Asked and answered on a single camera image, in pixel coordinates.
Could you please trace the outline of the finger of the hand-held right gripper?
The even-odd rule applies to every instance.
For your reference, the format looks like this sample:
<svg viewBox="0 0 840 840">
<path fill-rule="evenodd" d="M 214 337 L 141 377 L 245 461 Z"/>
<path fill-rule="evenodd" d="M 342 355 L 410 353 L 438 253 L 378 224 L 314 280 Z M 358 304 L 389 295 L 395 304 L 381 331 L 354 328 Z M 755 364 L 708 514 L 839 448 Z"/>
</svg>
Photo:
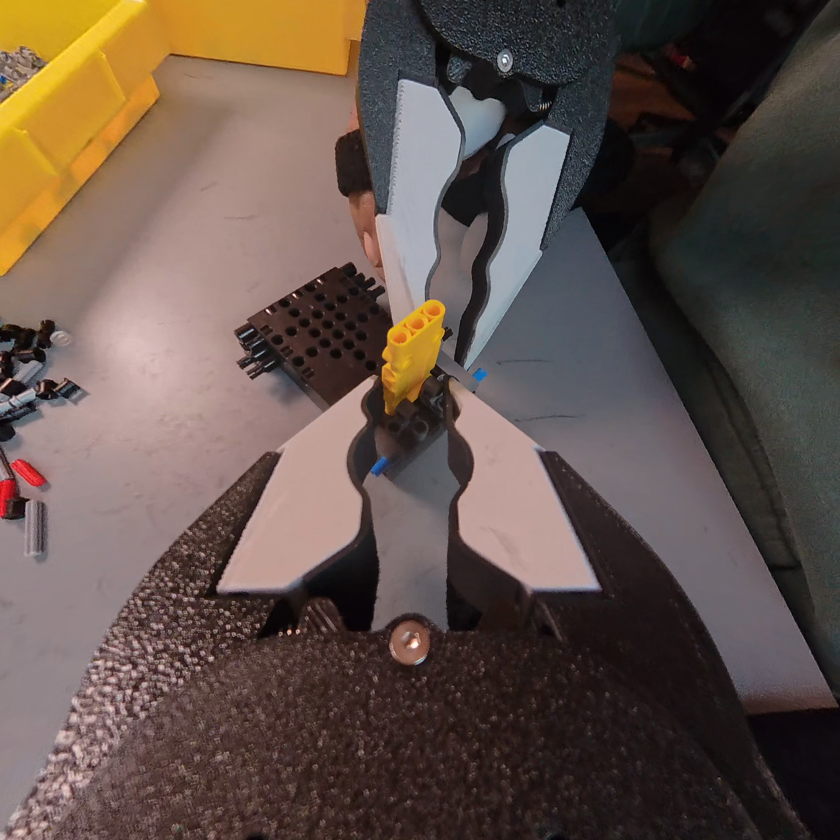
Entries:
<svg viewBox="0 0 840 840">
<path fill-rule="evenodd" d="M 398 323 L 429 297 L 440 260 L 438 214 L 463 151 L 463 127 L 441 90 L 397 87 L 389 195 L 375 219 L 385 289 Z"/>
<path fill-rule="evenodd" d="M 471 267 L 472 291 L 461 317 L 455 361 L 468 369 L 542 255 L 569 134 L 534 125 L 490 160 L 487 229 Z"/>
</svg>

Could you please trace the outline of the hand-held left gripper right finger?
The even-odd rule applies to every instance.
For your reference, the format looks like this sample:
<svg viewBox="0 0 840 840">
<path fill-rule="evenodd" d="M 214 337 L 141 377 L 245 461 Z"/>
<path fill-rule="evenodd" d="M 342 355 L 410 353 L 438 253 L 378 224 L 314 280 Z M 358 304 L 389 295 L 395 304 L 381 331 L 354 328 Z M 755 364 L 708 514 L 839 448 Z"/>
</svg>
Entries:
<svg viewBox="0 0 840 840">
<path fill-rule="evenodd" d="M 458 485 L 449 571 L 465 597 L 493 598 L 506 584 L 526 595 L 601 590 L 546 454 L 460 382 L 447 382 L 447 462 Z"/>
</svg>

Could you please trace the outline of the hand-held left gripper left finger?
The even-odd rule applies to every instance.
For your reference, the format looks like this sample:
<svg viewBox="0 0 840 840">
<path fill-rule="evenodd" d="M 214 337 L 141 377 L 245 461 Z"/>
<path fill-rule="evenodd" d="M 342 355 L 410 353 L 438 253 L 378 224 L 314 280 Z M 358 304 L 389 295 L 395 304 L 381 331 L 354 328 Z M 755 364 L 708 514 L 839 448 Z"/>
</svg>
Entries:
<svg viewBox="0 0 840 840">
<path fill-rule="evenodd" d="M 280 447 L 219 595 L 290 595 L 376 561 L 364 480 L 378 458 L 378 423 L 379 382 L 363 381 Z"/>
</svg>

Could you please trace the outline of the black lego model yellow beam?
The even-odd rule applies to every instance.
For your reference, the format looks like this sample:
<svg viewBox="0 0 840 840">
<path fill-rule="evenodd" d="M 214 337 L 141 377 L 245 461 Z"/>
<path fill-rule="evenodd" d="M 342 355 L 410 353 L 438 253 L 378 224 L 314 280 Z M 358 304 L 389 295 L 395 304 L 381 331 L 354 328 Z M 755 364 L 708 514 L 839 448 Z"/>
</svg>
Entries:
<svg viewBox="0 0 840 840">
<path fill-rule="evenodd" d="M 333 267 L 252 315 L 234 334 L 244 353 L 238 367 L 251 380 L 282 371 L 316 406 L 326 411 L 382 372 L 382 352 L 392 317 L 379 296 L 385 289 L 354 264 Z M 383 474 L 395 477 L 445 430 L 443 381 L 453 376 L 474 392 L 472 373 L 444 351 L 414 407 L 403 403 L 376 429 Z"/>
</svg>

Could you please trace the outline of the yellow storage bin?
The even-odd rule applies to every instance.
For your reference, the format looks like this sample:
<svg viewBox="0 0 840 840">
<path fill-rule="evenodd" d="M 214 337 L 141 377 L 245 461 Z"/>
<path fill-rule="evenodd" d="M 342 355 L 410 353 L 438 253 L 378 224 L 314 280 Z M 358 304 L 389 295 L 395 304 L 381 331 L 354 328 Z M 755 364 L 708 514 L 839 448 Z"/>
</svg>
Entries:
<svg viewBox="0 0 840 840">
<path fill-rule="evenodd" d="M 178 56 L 343 77 L 366 1 L 152 1 Z"/>
<path fill-rule="evenodd" d="M 170 48 L 135 1 L 2 1 L 1 36 L 46 61 L 1 106 L 4 275 L 156 103 Z"/>
</svg>

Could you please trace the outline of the pile of loose lego pieces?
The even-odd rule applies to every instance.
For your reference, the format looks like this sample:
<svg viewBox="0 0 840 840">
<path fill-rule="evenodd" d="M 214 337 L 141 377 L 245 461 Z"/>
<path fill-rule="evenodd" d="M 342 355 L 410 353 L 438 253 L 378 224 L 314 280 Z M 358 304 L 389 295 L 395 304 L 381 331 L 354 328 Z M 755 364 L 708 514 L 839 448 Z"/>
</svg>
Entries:
<svg viewBox="0 0 840 840">
<path fill-rule="evenodd" d="M 16 425 L 34 417 L 44 405 L 81 398 L 78 383 L 46 375 L 49 352 L 69 342 L 69 333 L 58 329 L 52 319 L 42 320 L 35 329 L 11 322 L 1 326 L 1 519 L 23 524 L 24 556 L 30 559 L 47 551 L 48 516 L 46 504 L 26 498 L 21 486 L 40 490 L 48 480 L 27 460 L 10 460 L 5 445 L 16 436 Z"/>
</svg>

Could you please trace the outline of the person's right hand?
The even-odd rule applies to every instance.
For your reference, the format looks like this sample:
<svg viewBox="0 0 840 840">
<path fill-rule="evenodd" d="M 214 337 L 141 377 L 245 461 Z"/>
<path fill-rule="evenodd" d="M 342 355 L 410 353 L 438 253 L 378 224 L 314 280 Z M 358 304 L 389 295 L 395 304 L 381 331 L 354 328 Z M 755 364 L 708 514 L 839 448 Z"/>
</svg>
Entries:
<svg viewBox="0 0 840 840">
<path fill-rule="evenodd" d="M 376 204 L 361 130 L 354 128 L 339 137 L 334 152 L 339 192 L 349 201 L 353 226 L 367 259 L 379 270 L 383 264 L 375 223 Z"/>
</svg>

